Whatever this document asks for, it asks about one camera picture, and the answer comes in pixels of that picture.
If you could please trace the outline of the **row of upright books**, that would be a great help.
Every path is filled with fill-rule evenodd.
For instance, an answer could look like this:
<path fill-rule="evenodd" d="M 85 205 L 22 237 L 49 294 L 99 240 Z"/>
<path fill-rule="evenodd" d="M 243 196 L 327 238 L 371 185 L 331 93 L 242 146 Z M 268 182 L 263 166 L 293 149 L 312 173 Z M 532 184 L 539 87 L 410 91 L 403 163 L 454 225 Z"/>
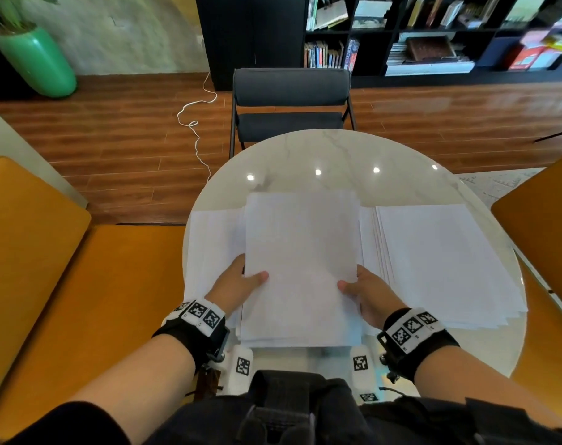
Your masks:
<path fill-rule="evenodd" d="M 302 66 L 304 68 L 343 68 L 353 73 L 355 68 L 360 40 L 350 38 L 346 43 L 334 41 L 310 41 L 304 44 Z"/>

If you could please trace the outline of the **green plant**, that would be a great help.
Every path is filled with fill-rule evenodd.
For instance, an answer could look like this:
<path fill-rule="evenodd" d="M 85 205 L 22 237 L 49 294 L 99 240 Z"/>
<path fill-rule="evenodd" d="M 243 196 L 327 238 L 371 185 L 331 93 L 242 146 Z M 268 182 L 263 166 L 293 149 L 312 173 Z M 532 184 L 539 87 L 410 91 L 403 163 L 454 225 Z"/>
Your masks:
<path fill-rule="evenodd" d="M 0 0 L 0 31 L 7 34 L 23 34 L 36 28 L 23 12 L 25 0 Z M 58 0 L 38 0 L 58 5 Z"/>

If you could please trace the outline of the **white marker tag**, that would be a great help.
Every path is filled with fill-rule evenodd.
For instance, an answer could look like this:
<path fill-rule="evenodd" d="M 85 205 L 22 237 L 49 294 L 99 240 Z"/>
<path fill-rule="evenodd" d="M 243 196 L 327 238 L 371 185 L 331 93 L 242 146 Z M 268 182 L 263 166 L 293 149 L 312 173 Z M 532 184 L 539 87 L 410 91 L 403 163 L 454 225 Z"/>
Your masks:
<path fill-rule="evenodd" d="M 377 383 L 373 355 L 366 345 L 352 346 L 351 358 L 351 392 L 356 403 L 376 404 L 381 402 Z"/>
<path fill-rule="evenodd" d="M 223 388 L 224 395 L 239 396 L 248 392 L 254 375 L 254 353 L 242 345 L 234 345 Z"/>

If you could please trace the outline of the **stack of flat books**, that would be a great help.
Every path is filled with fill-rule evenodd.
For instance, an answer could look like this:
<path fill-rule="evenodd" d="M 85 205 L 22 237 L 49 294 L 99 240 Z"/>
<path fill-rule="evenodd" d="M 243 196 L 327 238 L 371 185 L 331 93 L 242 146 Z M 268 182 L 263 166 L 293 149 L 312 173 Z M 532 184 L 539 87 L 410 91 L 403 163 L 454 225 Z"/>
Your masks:
<path fill-rule="evenodd" d="M 392 44 L 386 77 L 468 74 L 476 62 L 455 41 L 455 33 L 401 33 Z"/>

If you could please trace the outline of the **person's right hand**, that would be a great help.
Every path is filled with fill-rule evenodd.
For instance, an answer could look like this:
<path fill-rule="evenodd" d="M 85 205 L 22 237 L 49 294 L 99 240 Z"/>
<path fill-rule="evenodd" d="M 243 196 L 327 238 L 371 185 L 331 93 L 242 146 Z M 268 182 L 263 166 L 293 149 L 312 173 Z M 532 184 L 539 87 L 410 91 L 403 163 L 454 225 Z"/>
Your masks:
<path fill-rule="evenodd" d="M 357 305 L 362 318 L 375 329 L 385 330 L 394 321 L 407 313 L 410 308 L 397 296 L 390 286 L 365 267 L 357 266 L 357 280 L 361 284 L 358 298 L 352 298 Z"/>

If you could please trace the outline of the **wide fanned white paper pile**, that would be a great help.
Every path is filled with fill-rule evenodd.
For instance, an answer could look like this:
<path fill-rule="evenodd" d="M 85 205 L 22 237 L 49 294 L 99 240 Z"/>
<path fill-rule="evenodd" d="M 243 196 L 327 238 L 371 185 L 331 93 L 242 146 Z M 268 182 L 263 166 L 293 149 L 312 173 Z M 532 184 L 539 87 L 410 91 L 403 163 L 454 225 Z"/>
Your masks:
<path fill-rule="evenodd" d="M 528 312 L 466 205 L 361 207 L 359 224 L 362 265 L 445 327 L 498 329 Z"/>

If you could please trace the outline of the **white printed floor sheet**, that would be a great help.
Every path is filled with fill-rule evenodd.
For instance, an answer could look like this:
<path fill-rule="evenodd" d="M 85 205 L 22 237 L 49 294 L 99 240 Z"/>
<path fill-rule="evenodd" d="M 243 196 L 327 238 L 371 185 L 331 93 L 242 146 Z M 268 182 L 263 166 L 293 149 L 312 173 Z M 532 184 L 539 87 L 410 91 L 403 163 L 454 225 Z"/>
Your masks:
<path fill-rule="evenodd" d="M 458 174 L 458 178 L 491 209 L 494 202 L 542 170 L 544 168 L 470 172 Z"/>

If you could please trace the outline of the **narrow white paper pile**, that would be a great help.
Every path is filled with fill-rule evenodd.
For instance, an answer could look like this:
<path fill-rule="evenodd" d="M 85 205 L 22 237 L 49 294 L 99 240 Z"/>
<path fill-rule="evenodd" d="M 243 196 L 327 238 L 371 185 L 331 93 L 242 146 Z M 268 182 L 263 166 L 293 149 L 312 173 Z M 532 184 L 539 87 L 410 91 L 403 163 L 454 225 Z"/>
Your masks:
<path fill-rule="evenodd" d="M 196 211 L 189 225 L 184 301 L 202 299 L 245 253 L 245 208 Z"/>

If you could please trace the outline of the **red box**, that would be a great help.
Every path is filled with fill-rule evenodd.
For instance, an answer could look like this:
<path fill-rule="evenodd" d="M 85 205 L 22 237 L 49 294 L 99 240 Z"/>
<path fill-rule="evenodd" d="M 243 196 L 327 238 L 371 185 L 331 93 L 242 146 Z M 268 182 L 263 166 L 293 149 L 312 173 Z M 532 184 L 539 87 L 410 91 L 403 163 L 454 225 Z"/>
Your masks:
<path fill-rule="evenodd" d="M 562 59 L 562 33 L 539 29 L 526 33 L 512 46 L 501 67 L 507 71 L 536 72 L 558 66 Z"/>

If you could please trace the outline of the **black bookshelf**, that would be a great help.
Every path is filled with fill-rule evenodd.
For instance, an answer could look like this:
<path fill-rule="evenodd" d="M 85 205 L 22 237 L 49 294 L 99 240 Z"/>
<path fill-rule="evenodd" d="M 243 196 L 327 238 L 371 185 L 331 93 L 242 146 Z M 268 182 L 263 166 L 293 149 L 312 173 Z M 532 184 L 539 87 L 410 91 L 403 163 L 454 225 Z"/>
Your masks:
<path fill-rule="evenodd" d="M 351 85 L 356 88 L 536 83 L 562 81 L 562 59 L 550 70 L 507 71 L 501 67 L 509 49 L 528 32 L 548 29 L 562 33 L 562 0 L 502 0 L 494 28 L 403 29 L 400 27 L 405 0 L 345 0 L 349 19 L 332 28 L 307 32 L 310 41 L 360 40 Z M 476 62 L 468 74 L 386 77 L 392 44 L 401 33 L 455 33 L 455 41 Z"/>

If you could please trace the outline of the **white paper stack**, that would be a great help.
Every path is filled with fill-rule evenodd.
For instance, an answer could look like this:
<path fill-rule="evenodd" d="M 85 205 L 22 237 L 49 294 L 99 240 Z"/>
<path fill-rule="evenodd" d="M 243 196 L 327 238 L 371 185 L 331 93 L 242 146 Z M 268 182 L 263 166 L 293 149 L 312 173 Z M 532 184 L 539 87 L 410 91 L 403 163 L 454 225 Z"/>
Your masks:
<path fill-rule="evenodd" d="M 339 347 L 362 343 L 356 303 L 339 281 L 361 263 L 355 192 L 260 193 L 245 206 L 245 275 L 268 280 L 242 307 L 239 341 L 248 348 Z"/>

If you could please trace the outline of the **person's left hand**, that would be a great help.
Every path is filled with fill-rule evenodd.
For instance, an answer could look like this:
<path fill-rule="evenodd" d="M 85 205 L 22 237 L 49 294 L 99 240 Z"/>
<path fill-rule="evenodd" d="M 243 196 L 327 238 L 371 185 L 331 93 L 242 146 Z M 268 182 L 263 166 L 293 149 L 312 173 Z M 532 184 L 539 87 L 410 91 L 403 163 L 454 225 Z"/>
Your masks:
<path fill-rule="evenodd" d="M 255 291 L 243 290 L 245 254 L 238 255 L 224 270 L 205 296 L 205 300 L 218 306 L 229 318 Z"/>

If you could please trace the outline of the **black cabinet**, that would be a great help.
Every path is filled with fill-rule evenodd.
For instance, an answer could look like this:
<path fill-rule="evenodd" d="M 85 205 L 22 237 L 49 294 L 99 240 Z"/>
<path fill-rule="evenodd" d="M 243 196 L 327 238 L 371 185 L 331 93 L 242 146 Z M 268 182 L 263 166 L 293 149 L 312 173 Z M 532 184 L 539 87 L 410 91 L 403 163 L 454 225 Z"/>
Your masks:
<path fill-rule="evenodd" d="M 308 0 L 196 0 L 211 81 L 244 67 L 303 67 Z"/>

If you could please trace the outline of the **orange sofa bench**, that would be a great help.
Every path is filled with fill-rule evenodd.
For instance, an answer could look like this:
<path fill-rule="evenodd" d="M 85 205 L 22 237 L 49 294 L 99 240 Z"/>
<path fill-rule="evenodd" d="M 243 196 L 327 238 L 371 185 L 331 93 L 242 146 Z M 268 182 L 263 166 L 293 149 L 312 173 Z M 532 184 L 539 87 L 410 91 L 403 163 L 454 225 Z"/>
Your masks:
<path fill-rule="evenodd" d="M 0 156 L 0 440 L 147 342 L 182 302 L 182 225 L 92 225 Z"/>

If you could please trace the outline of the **orange chair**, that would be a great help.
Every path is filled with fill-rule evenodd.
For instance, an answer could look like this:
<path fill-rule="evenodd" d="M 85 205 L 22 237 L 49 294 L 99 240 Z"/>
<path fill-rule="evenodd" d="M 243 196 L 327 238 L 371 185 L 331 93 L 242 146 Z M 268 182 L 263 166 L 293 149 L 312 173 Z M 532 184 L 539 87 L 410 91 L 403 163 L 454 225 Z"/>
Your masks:
<path fill-rule="evenodd" d="M 491 207 L 511 241 L 562 302 L 562 158 Z M 562 309 L 520 262 L 527 330 L 512 379 L 562 417 Z"/>

